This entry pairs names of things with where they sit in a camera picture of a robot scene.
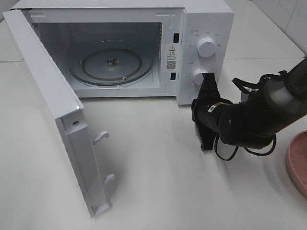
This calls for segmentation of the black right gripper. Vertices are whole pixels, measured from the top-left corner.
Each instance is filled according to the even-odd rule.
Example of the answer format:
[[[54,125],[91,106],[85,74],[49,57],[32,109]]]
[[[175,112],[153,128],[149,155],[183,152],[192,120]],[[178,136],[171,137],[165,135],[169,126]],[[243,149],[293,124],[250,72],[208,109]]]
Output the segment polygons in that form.
[[[227,106],[234,104],[220,98],[213,72],[202,73],[203,82],[197,99],[192,103],[192,120],[196,123],[201,141],[201,150],[213,150],[213,145],[220,128],[220,118]]]

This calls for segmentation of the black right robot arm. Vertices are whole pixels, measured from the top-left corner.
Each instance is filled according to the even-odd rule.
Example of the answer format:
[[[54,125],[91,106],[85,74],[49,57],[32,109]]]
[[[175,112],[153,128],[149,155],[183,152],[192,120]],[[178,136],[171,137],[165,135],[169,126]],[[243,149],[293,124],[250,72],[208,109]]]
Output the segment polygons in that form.
[[[238,78],[232,82],[247,94],[246,101],[221,98],[214,74],[203,75],[198,97],[191,104],[203,150],[212,150],[216,139],[236,147],[264,148],[277,132],[307,114],[306,60],[289,72],[265,74],[256,84]]]

